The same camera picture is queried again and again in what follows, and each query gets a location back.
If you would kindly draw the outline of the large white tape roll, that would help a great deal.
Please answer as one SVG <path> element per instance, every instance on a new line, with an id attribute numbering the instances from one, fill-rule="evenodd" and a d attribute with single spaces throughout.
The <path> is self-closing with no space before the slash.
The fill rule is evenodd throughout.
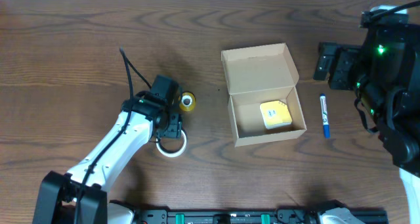
<path id="1" fill-rule="evenodd" d="M 156 139 L 156 148 L 158 151 L 167 158 L 176 158 L 179 157 L 181 154 L 184 153 L 186 147 L 188 145 L 188 137 L 184 129 L 181 129 L 181 137 L 182 137 L 182 146 L 176 151 L 169 151 L 161 145 L 161 142 Z"/>

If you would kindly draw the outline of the small yellow tape roll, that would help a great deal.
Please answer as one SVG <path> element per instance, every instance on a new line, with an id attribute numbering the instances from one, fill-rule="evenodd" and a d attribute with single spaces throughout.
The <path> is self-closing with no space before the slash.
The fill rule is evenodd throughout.
<path id="1" fill-rule="evenodd" d="M 196 98 L 193 93 L 184 92 L 180 97 L 179 108 L 183 112 L 191 112 L 196 107 Z"/>

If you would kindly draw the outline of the blue white marker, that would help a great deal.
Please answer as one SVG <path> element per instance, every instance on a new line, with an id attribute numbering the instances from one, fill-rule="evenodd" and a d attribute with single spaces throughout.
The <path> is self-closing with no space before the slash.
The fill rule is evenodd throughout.
<path id="1" fill-rule="evenodd" d="M 322 111 L 322 125 L 323 125 L 324 137 L 330 138 L 326 96 L 323 93 L 320 95 L 320 105 L 321 105 L 321 111 Z"/>

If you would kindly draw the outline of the cardboard box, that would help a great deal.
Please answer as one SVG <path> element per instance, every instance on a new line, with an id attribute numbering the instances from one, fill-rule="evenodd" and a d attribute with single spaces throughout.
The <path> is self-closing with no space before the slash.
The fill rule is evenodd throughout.
<path id="1" fill-rule="evenodd" d="M 299 74 L 285 43 L 221 52 L 228 89 L 228 115 L 236 147 L 296 139 L 306 130 L 296 84 Z M 264 126 L 260 105 L 282 101 L 291 125 Z"/>

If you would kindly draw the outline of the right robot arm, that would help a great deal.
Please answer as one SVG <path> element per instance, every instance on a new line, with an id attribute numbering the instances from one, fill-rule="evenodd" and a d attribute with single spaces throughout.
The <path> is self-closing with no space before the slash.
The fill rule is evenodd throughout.
<path id="1" fill-rule="evenodd" d="M 361 15 L 362 45 L 321 42 L 313 75 L 331 89 L 354 91 L 364 129 L 378 134 L 399 169 L 409 220 L 419 222 L 419 25 L 408 9 L 380 5 Z"/>

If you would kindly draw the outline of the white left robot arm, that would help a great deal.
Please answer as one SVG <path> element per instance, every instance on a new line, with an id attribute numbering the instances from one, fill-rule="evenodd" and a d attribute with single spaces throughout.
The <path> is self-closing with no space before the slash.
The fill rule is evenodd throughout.
<path id="1" fill-rule="evenodd" d="M 34 223 L 136 223 L 135 208 L 108 201 L 119 174 L 134 154 L 152 139 L 182 139 L 181 115 L 165 100 L 126 100 L 111 130 L 80 163 L 65 174 L 49 172 L 42 180 Z"/>

